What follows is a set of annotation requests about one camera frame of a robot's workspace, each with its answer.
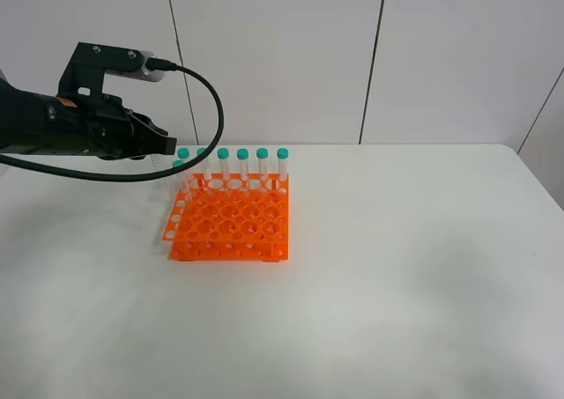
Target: teal cap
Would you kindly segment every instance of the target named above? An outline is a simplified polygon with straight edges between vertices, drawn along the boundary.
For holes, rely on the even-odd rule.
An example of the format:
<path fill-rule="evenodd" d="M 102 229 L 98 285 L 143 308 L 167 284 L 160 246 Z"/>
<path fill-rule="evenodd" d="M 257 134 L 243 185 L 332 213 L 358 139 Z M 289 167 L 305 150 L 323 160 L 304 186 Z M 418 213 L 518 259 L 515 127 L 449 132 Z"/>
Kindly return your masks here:
<path fill-rule="evenodd" d="M 288 158 L 288 150 L 286 148 L 278 148 L 276 155 L 279 159 L 287 159 Z"/>
<path fill-rule="evenodd" d="M 219 159 L 228 159 L 229 158 L 229 150 L 227 148 L 219 148 L 218 149 L 218 157 L 219 157 Z"/>
<path fill-rule="evenodd" d="M 268 150 L 266 148 L 259 148 L 256 150 L 256 156 L 260 159 L 268 158 Z"/>
<path fill-rule="evenodd" d="M 237 150 L 237 158 L 238 159 L 247 159 L 249 157 L 249 151 L 246 148 L 240 148 Z"/>
<path fill-rule="evenodd" d="M 188 148 L 181 148 L 178 150 L 178 158 L 179 159 L 187 159 L 190 156 L 190 151 Z"/>

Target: black wire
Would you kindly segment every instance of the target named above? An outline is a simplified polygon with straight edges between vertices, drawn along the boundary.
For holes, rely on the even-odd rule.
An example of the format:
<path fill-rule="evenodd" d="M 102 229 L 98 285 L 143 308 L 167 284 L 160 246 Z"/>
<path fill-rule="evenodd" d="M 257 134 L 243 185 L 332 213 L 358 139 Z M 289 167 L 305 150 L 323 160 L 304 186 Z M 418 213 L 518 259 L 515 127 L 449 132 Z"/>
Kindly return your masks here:
<path fill-rule="evenodd" d="M 192 76 L 194 79 L 199 80 L 207 89 L 210 91 L 211 96 L 215 100 L 215 105 L 218 108 L 218 129 L 215 132 L 215 136 L 211 140 L 210 144 L 205 148 L 204 152 L 190 161 L 184 163 L 181 166 L 169 168 L 167 170 L 162 170 L 160 172 L 144 173 L 144 174 L 105 174 L 105 173 L 88 173 L 80 172 L 78 170 L 70 170 L 69 168 L 61 168 L 54 166 L 46 166 L 44 164 L 33 163 L 32 161 L 25 161 L 23 159 L 15 159 L 13 157 L 8 157 L 6 155 L 0 154 L 0 163 L 6 164 L 8 166 L 14 166 L 23 168 L 25 170 L 33 170 L 35 172 L 53 174 L 54 176 L 70 177 L 72 179 L 80 179 L 83 181 L 116 181 L 116 182 L 132 182 L 132 181 L 154 181 L 156 179 L 162 179 L 164 177 L 172 176 L 173 174 L 178 174 L 193 166 L 198 165 L 208 155 L 212 153 L 214 148 L 218 145 L 221 135 L 223 134 L 224 126 L 224 116 L 223 116 L 223 106 L 221 105 L 221 100 L 219 99 L 218 93 L 213 89 L 213 86 L 204 79 L 204 77 L 198 75 L 193 70 L 186 69 L 185 67 L 174 65 L 174 70 L 181 71 L 187 75 Z"/>

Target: black cable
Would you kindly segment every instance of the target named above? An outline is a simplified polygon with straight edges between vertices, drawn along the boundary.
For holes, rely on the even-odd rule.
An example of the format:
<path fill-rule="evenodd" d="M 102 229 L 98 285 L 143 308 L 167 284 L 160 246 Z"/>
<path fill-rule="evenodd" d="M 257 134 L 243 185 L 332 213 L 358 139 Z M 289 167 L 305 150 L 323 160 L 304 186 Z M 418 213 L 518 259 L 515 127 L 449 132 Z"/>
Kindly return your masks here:
<path fill-rule="evenodd" d="M 160 172 L 154 173 L 144 173 L 144 174 L 105 174 L 105 173 L 88 173 L 80 172 L 78 170 L 70 170 L 69 168 L 61 168 L 55 166 L 46 166 L 44 164 L 33 163 L 32 161 L 25 161 L 23 159 L 15 159 L 13 157 L 8 157 L 6 155 L 0 154 L 0 163 L 6 164 L 8 166 L 14 166 L 18 168 L 23 168 L 25 170 L 32 170 L 35 172 L 53 174 L 54 176 L 70 177 L 72 179 L 80 179 L 83 181 L 116 181 L 116 182 L 132 182 L 132 181 L 154 181 L 156 179 L 162 179 L 164 177 L 172 176 L 173 174 L 178 174 L 193 166 L 198 165 L 204 159 L 206 159 L 218 145 L 221 135 L 223 134 L 224 126 L 224 116 L 223 116 L 223 106 L 221 105 L 221 100 L 219 99 L 218 93 L 213 89 L 213 86 L 204 79 L 204 77 L 198 75 L 193 70 L 186 69 L 185 67 L 179 66 L 175 63 L 169 62 L 167 60 L 149 58 L 145 67 L 149 70 L 163 70 L 171 71 L 177 70 L 187 75 L 192 76 L 194 79 L 199 80 L 207 89 L 210 91 L 211 96 L 215 100 L 215 105 L 218 108 L 218 129 L 215 132 L 215 136 L 211 140 L 210 144 L 205 148 L 204 152 L 190 161 L 184 163 L 181 166 L 169 168 L 167 170 L 162 170 Z"/>

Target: test tube rack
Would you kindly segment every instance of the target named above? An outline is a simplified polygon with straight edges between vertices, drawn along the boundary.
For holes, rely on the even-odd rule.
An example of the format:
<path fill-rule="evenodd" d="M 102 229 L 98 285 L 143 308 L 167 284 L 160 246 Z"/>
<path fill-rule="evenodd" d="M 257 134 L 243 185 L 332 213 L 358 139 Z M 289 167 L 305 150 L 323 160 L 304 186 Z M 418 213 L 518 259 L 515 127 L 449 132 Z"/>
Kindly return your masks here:
<path fill-rule="evenodd" d="M 193 261 L 280 262 L 288 259 L 289 176 L 231 173 L 206 181 L 193 174 L 181 188 L 163 240 L 172 242 L 169 259 Z"/>

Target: table surface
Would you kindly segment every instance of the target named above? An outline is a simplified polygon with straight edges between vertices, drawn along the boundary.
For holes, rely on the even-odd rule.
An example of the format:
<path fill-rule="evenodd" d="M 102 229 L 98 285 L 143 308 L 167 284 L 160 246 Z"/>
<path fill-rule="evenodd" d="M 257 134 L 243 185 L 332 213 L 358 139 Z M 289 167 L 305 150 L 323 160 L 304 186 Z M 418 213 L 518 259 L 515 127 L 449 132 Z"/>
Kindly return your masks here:
<path fill-rule="evenodd" d="M 169 262 L 157 183 L 8 170 L 0 396 L 564 397 L 564 213 L 513 151 L 289 149 L 276 264 Z"/>

